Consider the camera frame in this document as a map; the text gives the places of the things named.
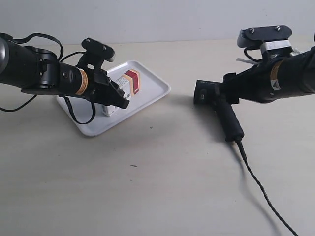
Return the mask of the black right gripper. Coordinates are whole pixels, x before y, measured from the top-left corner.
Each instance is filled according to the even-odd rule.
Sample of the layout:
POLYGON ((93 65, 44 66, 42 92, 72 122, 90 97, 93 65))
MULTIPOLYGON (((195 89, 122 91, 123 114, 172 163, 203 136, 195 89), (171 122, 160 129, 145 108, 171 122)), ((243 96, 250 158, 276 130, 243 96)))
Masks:
POLYGON ((267 104, 273 102, 270 73, 272 63, 254 65, 241 73, 223 76, 222 93, 229 104, 238 104, 240 99, 267 104))

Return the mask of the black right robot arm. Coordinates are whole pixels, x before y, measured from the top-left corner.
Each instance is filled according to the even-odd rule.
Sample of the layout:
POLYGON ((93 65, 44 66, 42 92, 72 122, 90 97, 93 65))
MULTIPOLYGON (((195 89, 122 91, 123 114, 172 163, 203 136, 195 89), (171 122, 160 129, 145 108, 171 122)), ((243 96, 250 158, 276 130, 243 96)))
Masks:
POLYGON ((292 55, 288 34, 258 38, 261 60, 241 73, 226 74, 220 92, 230 104, 240 99, 270 103, 277 99, 313 95, 315 49, 292 55))

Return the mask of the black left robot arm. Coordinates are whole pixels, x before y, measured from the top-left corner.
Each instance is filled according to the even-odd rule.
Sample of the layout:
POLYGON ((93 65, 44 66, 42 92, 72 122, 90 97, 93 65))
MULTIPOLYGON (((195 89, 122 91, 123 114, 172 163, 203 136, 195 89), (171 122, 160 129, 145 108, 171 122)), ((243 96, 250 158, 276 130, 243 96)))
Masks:
POLYGON ((81 43, 85 51, 72 66, 49 50, 25 45, 29 39, 1 33, 1 83, 18 87, 26 94, 69 96, 105 106, 128 107, 125 93, 101 68, 104 61, 114 60, 113 48, 86 38, 81 43))

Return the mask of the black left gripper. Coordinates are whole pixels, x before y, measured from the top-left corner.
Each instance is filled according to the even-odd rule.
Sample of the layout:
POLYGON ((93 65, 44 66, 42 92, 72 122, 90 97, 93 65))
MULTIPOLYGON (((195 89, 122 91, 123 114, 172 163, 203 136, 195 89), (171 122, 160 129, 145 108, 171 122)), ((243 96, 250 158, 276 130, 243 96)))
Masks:
POLYGON ((110 80, 105 70, 86 69, 88 76, 88 87, 84 93, 84 97, 91 102, 99 103, 104 106, 116 106, 126 109, 130 103, 124 98, 125 92, 120 86, 110 80))

